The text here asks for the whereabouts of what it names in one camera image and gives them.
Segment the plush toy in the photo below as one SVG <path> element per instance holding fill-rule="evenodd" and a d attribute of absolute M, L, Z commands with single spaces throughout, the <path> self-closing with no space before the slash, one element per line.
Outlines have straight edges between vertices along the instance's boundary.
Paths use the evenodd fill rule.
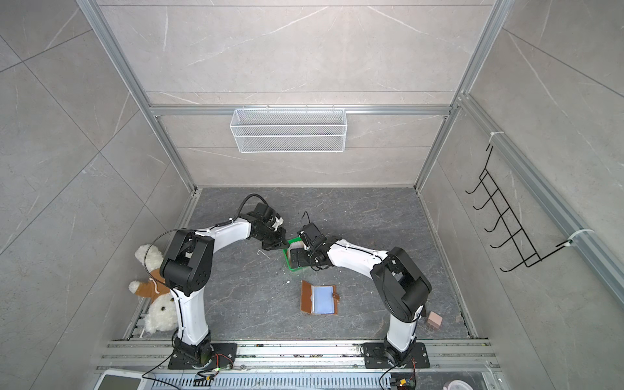
<path fill-rule="evenodd" d="M 162 253 L 152 246 L 145 257 L 145 252 L 149 245 L 142 245 L 134 253 L 137 260 L 145 266 L 152 277 L 148 282 L 132 281 L 128 286 L 131 293 L 152 299 L 152 304 L 145 315 L 145 331 L 154 333 L 155 331 L 174 330 L 178 325 L 178 318 L 175 312 L 175 302 L 169 288 L 158 283 L 156 280 L 165 282 L 160 276 L 160 265 L 163 261 Z"/>

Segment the green tray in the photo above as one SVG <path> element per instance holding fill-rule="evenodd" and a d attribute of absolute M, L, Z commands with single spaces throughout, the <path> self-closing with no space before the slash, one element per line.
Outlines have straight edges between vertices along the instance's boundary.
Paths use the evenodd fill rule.
<path fill-rule="evenodd" d="M 301 241 L 301 238 L 300 237 L 291 238 L 290 240 L 288 240 L 288 243 L 292 244 L 293 242 L 297 242 L 297 241 Z M 289 270 L 293 272 L 302 270 L 303 268 L 307 268 L 307 267 L 290 268 L 290 262 L 288 261 L 288 257 L 286 257 L 286 249 L 284 249 L 284 258 L 286 259 L 286 266 L 288 267 Z"/>

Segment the white wire basket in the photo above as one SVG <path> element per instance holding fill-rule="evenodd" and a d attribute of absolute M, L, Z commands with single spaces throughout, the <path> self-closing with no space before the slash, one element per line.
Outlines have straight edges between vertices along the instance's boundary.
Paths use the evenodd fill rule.
<path fill-rule="evenodd" d="M 344 109 L 238 109 L 230 128 L 241 153 L 344 152 Z"/>

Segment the floor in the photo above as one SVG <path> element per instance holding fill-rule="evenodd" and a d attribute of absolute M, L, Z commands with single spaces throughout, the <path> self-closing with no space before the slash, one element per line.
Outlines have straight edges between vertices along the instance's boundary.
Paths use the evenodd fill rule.
<path fill-rule="evenodd" d="M 205 188 L 189 226 L 202 228 L 226 220 L 252 192 L 265 197 L 284 218 L 288 238 L 295 236 L 302 213 L 308 211 L 312 222 L 327 235 L 340 235 L 368 248 L 404 248 L 433 286 L 428 309 L 444 318 L 440 330 L 419 326 L 417 335 L 468 338 L 457 298 L 413 189 Z M 250 201 L 243 212 L 254 205 Z M 338 314 L 302 312 L 302 280 L 336 285 L 341 296 Z M 383 338 L 390 318 L 369 278 L 338 267 L 292 272 L 282 251 L 261 251 L 260 242 L 253 239 L 215 254 L 205 307 L 213 339 Z"/>

